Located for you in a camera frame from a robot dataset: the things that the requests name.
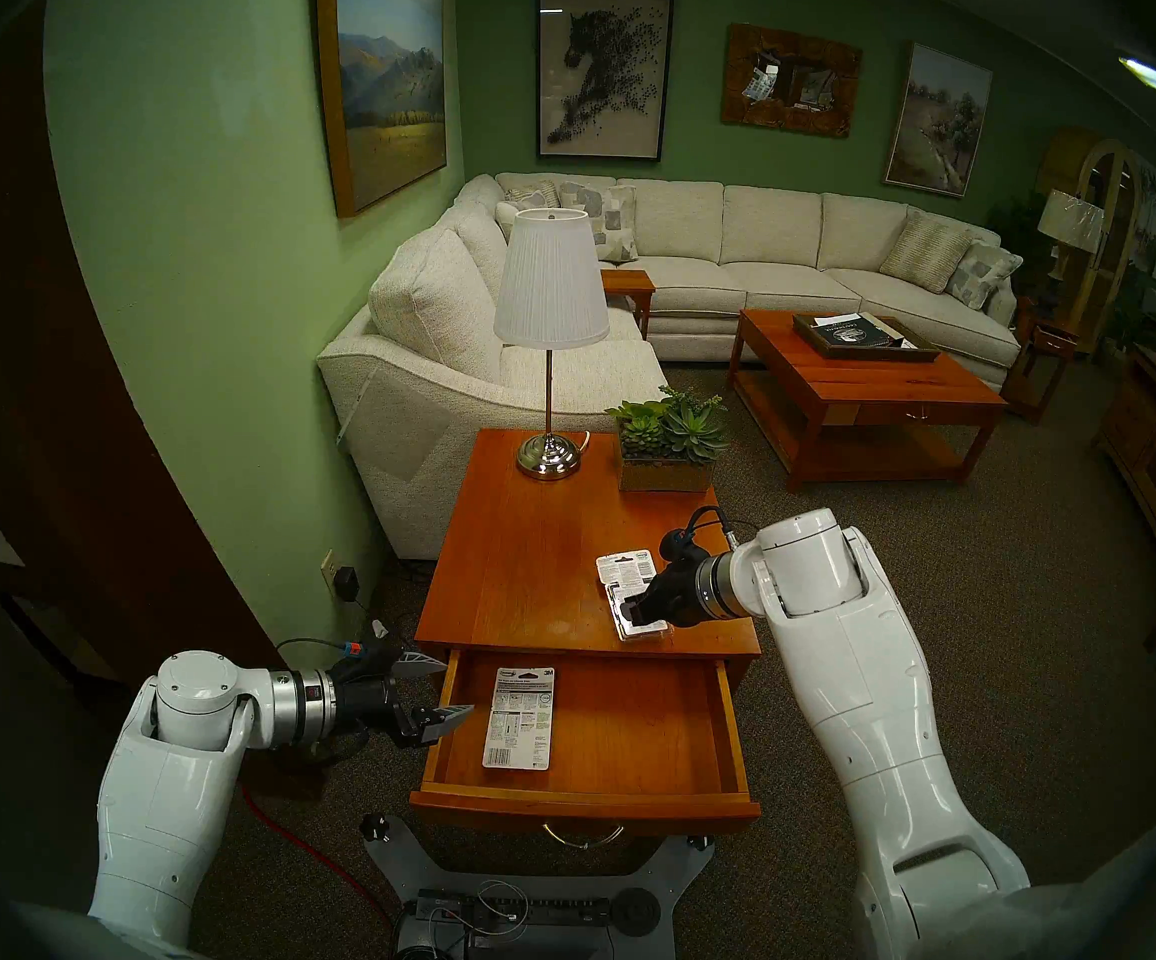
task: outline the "open drawer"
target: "open drawer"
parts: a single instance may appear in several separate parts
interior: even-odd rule
[[[546,770],[482,766],[499,667],[556,669]],[[759,817],[722,660],[454,649],[440,701],[475,711],[427,754],[410,795],[431,822],[710,836]]]

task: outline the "carpet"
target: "carpet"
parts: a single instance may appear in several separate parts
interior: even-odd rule
[[[719,365],[669,365],[666,375],[699,394],[724,391]],[[1111,463],[1090,448],[1113,391],[1102,370],[1077,363],[1043,424],[1007,416],[998,426],[964,487],[842,482],[798,494],[786,492],[746,407],[724,393],[733,445],[716,467],[720,503],[757,525],[828,505],[870,539],[924,648],[964,804],[1036,885],[1088,877],[1156,824],[1156,672],[1141,647],[1156,621],[1156,542]],[[950,438],[963,450],[971,431]],[[421,574],[392,561],[372,610],[412,635],[424,591]],[[852,955],[852,828],[768,627],[757,628],[765,655],[734,707],[763,817],[721,837],[680,901],[677,954],[836,960]],[[435,697],[429,685],[415,687]],[[261,803],[392,911],[395,898],[356,830],[368,812],[403,817],[437,862],[466,871],[618,873],[653,850],[637,840],[576,852],[546,836],[424,826],[409,810],[424,760],[375,738],[329,770],[318,803]],[[191,947],[216,960],[387,955],[365,902],[239,798],[197,899]]]

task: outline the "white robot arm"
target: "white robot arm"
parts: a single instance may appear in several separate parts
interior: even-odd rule
[[[244,670],[220,653],[175,653],[142,685],[97,798],[99,870],[89,914],[186,946],[191,903],[222,841],[245,749],[378,729],[400,746],[452,732],[470,706],[405,710],[399,677],[445,670],[378,645],[329,671]]]
[[[692,544],[692,522],[664,538],[669,566],[624,603],[627,615],[636,625],[769,620],[800,711],[844,789],[864,954],[906,958],[964,906],[1029,887],[1018,857],[955,790],[925,653],[866,538],[815,510],[741,546],[725,527],[734,549],[713,557]]]

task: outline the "white sofa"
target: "white sofa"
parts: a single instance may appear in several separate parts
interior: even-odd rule
[[[466,183],[459,201],[491,213],[504,190],[539,179],[606,189],[635,185],[639,260],[658,291],[650,344],[662,361],[728,361],[743,309],[898,316],[999,391],[1018,354],[1009,331],[1017,307],[1008,283],[986,309],[880,274],[913,207],[858,195],[571,173],[498,173]],[[969,227],[975,239],[995,232]],[[748,350],[748,356],[754,356]]]
[[[543,352],[494,337],[505,258],[494,217],[454,202],[401,244],[370,304],[317,359],[339,442],[400,557],[438,557],[480,429],[542,429]],[[609,304],[608,318],[607,339],[555,353],[556,430],[612,431],[606,408],[661,398],[658,357],[624,300]]]

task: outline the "brass drawer pull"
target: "brass drawer pull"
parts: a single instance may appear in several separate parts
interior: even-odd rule
[[[595,842],[592,842],[591,840],[587,840],[587,841],[580,842],[580,843],[571,843],[564,836],[557,836],[556,830],[553,829],[553,828],[550,828],[550,822],[543,822],[542,824],[542,828],[547,830],[547,835],[550,836],[550,839],[555,840],[556,842],[562,842],[564,845],[569,845],[569,848],[571,848],[573,850],[593,850],[598,845],[605,845],[605,843],[612,843],[612,842],[614,842],[614,840],[616,840],[618,836],[621,836],[623,834],[623,830],[627,827],[625,826],[618,826],[616,829],[614,829],[603,840],[596,840]]]

